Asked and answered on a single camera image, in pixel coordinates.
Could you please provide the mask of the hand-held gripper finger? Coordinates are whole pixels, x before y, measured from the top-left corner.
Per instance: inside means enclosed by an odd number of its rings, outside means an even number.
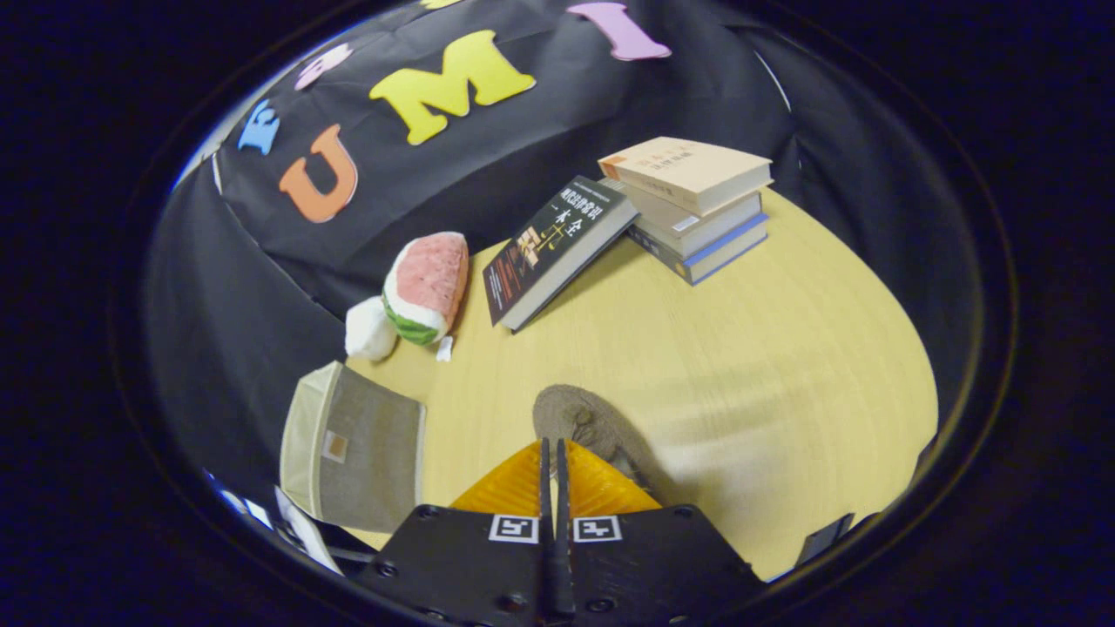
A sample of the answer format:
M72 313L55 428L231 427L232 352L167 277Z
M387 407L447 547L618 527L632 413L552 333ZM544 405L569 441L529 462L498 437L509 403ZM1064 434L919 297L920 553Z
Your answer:
M705 626L767 589L692 504L574 517L568 441L555 457L555 612L566 626Z
M450 507L421 504L362 572L360 588L438 626L537 626L553 544L550 445L521 448Z

